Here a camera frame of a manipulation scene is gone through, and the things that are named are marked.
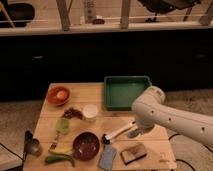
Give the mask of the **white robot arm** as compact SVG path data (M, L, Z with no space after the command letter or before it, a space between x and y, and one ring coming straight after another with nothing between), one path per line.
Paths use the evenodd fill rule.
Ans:
M213 148L213 116L168 107L164 101L165 93L156 86L134 100L131 109L142 133L158 124Z

